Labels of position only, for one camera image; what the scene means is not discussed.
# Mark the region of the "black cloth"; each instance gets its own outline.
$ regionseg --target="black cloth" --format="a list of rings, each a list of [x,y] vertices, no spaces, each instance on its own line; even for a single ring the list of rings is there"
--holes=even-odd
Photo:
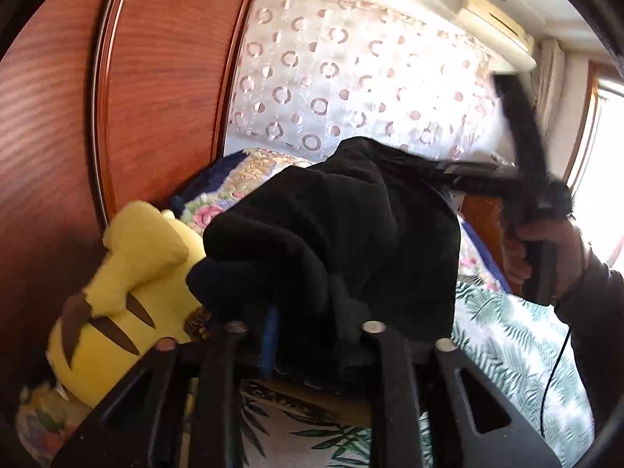
[[[356,137],[287,168],[208,225],[189,289],[222,321],[276,304],[278,357],[309,368],[335,365],[369,319],[449,337],[460,230],[448,192],[414,175],[422,160]]]
[[[578,283],[555,309],[570,327],[574,360],[598,434],[624,395],[624,280],[590,253]]]

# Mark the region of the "air conditioner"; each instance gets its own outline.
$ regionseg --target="air conditioner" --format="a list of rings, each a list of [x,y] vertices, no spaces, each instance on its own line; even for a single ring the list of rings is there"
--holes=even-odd
[[[493,71],[525,72],[535,68],[533,37],[487,0],[464,0],[453,22],[494,52]]]

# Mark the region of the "human hand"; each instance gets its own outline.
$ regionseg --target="human hand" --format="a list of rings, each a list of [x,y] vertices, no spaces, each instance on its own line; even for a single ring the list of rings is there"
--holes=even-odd
[[[531,276],[526,261],[526,241],[552,241],[557,245],[557,263],[553,295],[563,296],[580,278],[587,265],[587,250],[578,229],[570,220],[540,220],[504,229],[503,266],[510,281],[522,283]]]

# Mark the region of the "sheer curtain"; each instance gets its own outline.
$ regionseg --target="sheer curtain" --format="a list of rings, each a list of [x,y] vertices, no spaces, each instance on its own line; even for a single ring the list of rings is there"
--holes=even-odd
[[[556,39],[542,40],[539,69],[536,73],[539,78],[535,94],[535,117],[544,132],[544,138],[548,137],[561,97],[566,69],[565,56]]]
[[[255,0],[238,58],[227,140],[323,160],[364,135],[461,158],[488,131],[490,56],[366,0]]]

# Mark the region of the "yellow plush toy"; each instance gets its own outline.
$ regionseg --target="yellow plush toy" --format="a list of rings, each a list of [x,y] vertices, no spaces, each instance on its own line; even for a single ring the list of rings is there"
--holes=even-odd
[[[185,279],[205,257],[198,234],[145,202],[124,207],[103,241],[104,262],[48,340],[60,383],[92,408],[158,339],[189,341],[184,321],[200,304]]]

